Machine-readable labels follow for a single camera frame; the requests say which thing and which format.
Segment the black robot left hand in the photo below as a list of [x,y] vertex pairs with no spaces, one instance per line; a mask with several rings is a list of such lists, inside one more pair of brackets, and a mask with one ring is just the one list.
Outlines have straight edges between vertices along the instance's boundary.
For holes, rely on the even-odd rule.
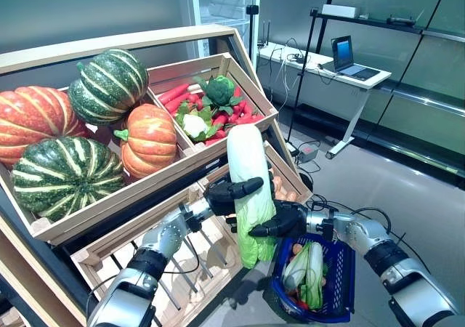
[[264,180],[261,177],[254,177],[245,182],[223,182],[209,186],[204,197],[215,216],[230,216],[235,213],[235,200],[251,195],[263,184]]

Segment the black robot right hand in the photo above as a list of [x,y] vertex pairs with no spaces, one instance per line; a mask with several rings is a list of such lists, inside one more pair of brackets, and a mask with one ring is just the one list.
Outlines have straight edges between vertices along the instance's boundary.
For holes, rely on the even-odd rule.
[[274,200],[276,214],[253,227],[248,234],[255,238],[298,238],[307,233],[309,209],[293,201]]

